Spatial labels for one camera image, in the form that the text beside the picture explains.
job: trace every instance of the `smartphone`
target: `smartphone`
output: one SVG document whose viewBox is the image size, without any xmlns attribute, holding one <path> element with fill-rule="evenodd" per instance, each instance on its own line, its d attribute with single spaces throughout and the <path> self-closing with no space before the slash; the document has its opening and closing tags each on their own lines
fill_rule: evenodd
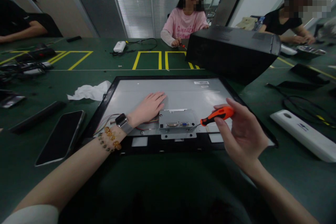
<svg viewBox="0 0 336 224">
<path fill-rule="evenodd" d="M 64 159 L 72 149 L 84 121 L 83 110 L 62 115 L 40 153 L 35 166 L 42 166 Z"/>
</svg>

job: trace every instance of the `phone screen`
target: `phone screen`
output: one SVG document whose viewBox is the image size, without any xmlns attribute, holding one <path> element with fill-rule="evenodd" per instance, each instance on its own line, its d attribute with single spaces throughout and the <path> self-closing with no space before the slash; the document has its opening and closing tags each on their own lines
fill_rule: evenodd
<svg viewBox="0 0 336 224">
<path fill-rule="evenodd" d="M 76 111 L 60 117 L 47 144 L 36 161 L 36 166 L 62 159 L 66 156 L 83 113 L 83 111 Z"/>
</svg>

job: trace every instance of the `beaded bracelet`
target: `beaded bracelet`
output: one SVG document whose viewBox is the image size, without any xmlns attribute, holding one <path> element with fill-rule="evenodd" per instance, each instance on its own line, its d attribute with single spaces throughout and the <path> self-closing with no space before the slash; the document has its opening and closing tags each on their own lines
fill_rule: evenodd
<svg viewBox="0 0 336 224">
<path fill-rule="evenodd" d="M 98 134 L 98 140 L 99 140 L 100 144 L 103 146 L 103 148 L 106 149 L 106 151 L 111 152 L 111 153 L 114 152 L 115 149 L 117 149 L 118 151 L 121 150 L 121 144 L 119 143 L 119 141 L 114 141 L 114 139 L 116 138 L 116 136 L 114 135 L 114 132 L 112 132 L 109 127 L 105 127 L 104 131 L 105 131 L 107 137 L 109 137 L 110 140 L 112 141 L 112 144 L 113 144 L 114 148 L 108 146 L 109 141 L 104 141 L 103 133 L 99 133 Z"/>
</svg>

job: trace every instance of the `yellow tape marking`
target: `yellow tape marking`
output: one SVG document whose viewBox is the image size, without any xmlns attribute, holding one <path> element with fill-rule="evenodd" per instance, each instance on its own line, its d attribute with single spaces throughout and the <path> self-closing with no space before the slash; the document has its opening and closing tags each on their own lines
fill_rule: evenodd
<svg viewBox="0 0 336 224">
<path fill-rule="evenodd" d="M 60 54 L 57 54 L 55 57 L 51 58 L 50 60 L 48 60 L 48 62 L 51 62 L 53 61 L 54 59 L 58 58 L 59 56 L 62 56 L 62 54 L 66 53 L 66 51 L 55 51 L 56 53 L 60 53 Z"/>
<path fill-rule="evenodd" d="M 281 60 L 283 63 L 286 63 L 287 65 L 290 65 L 291 67 L 294 66 L 293 64 L 287 62 L 286 60 L 284 60 L 284 59 L 282 59 L 282 58 L 280 58 L 280 57 L 278 57 L 278 60 Z M 330 75 L 330 74 L 327 74 L 327 73 L 325 73 L 325 72 L 322 72 L 321 70 L 318 70 L 318 69 L 316 69 L 316 68 L 314 68 L 314 67 L 312 67 L 312 66 L 308 66 L 308 67 L 309 67 L 310 69 L 315 70 L 316 72 L 319 72 L 320 74 L 323 74 L 323 75 L 325 75 L 325 76 L 328 76 L 328 77 L 330 77 L 330 78 L 332 78 L 332 79 L 336 79 L 335 76 L 332 76 L 332 75 Z"/>
<path fill-rule="evenodd" d="M 51 61 L 50 64 L 56 63 L 57 61 L 59 61 L 60 59 L 63 59 L 65 56 L 67 56 L 70 53 L 72 53 L 72 51 L 64 53 L 62 56 L 57 57 L 54 61 Z"/>
<path fill-rule="evenodd" d="M 184 55 L 187 55 L 187 52 L 180 52 L 180 51 L 165 51 L 165 60 L 166 60 L 166 69 L 169 69 L 168 67 L 168 53 L 184 53 Z M 190 69 L 194 69 L 194 66 L 188 62 Z"/>
<path fill-rule="evenodd" d="M 53 61 L 50 61 L 50 64 L 54 64 L 56 63 L 57 61 L 59 61 L 60 59 L 63 59 L 65 56 L 67 56 L 68 54 L 70 53 L 92 53 L 93 51 L 68 51 L 66 53 L 64 53 L 62 56 L 58 55 L 57 58 Z"/>
<path fill-rule="evenodd" d="M 137 65 L 138 65 L 138 62 L 139 62 L 139 58 L 140 58 L 140 54 L 141 54 L 141 52 L 138 52 L 138 55 L 136 56 L 136 59 L 135 59 L 135 62 L 134 62 L 132 70 L 135 70 L 137 68 Z"/>
<path fill-rule="evenodd" d="M 164 52 L 164 63 L 166 65 L 166 69 L 169 70 L 169 65 L 168 65 L 168 53 L 167 51 Z"/>
<path fill-rule="evenodd" d="M 140 51 L 140 52 L 138 52 L 138 55 L 136 56 L 136 59 L 135 59 L 132 70 L 137 69 L 139 58 L 140 58 L 140 55 L 141 55 L 142 52 L 143 53 L 158 53 L 159 54 L 159 69 L 160 70 L 162 69 L 162 52 L 161 51 Z"/>
<path fill-rule="evenodd" d="M 281 60 L 283 63 L 286 63 L 287 65 L 290 65 L 291 67 L 294 66 L 293 64 L 287 62 L 286 60 L 284 60 L 284 59 L 282 59 L 282 58 L 280 58 L 280 57 L 278 57 L 278 60 Z"/>
<path fill-rule="evenodd" d="M 1 62 L 0 62 L 0 65 L 2 65 L 3 63 L 6 63 L 6 62 L 8 62 L 8 61 L 11 61 L 11 60 L 15 59 L 16 57 L 19 57 L 19 56 L 21 56 L 21 55 L 23 55 L 23 54 L 29 53 L 29 51 L 11 51 L 11 53 L 20 53 L 20 54 L 15 55 L 14 57 L 11 57 L 11 58 L 6 59 L 6 60 L 4 60 L 4 61 L 1 61 Z"/>
<path fill-rule="evenodd" d="M 83 58 L 81 58 L 79 61 L 77 61 L 72 67 L 70 67 L 68 70 L 71 71 L 76 66 L 78 66 L 83 60 L 85 60 L 93 51 L 88 52 Z"/>
<path fill-rule="evenodd" d="M 319 72 L 320 74 L 324 74 L 325 76 L 328 76 L 328 77 L 330 77 L 330 78 L 332 78 L 332 79 L 336 79 L 336 77 L 335 76 L 332 76 L 332 75 L 330 75 L 330 74 L 327 74 L 327 73 L 325 73 L 325 72 L 322 72 L 321 70 L 318 70 L 318 69 L 316 69 L 316 68 L 314 68 L 314 67 L 312 67 L 312 66 L 308 66 L 310 69 L 313 69 L 313 70 L 315 70 L 316 72 Z"/>
<path fill-rule="evenodd" d="M 162 52 L 159 52 L 159 70 L 162 70 Z"/>
</svg>

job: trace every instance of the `black computer case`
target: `black computer case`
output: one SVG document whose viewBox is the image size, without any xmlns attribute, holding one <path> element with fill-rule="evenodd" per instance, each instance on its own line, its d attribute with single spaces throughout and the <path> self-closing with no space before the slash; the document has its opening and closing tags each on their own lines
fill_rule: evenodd
<svg viewBox="0 0 336 224">
<path fill-rule="evenodd" d="M 278 57 L 277 35 L 210 26 L 190 35 L 186 61 L 247 85 Z"/>
</svg>

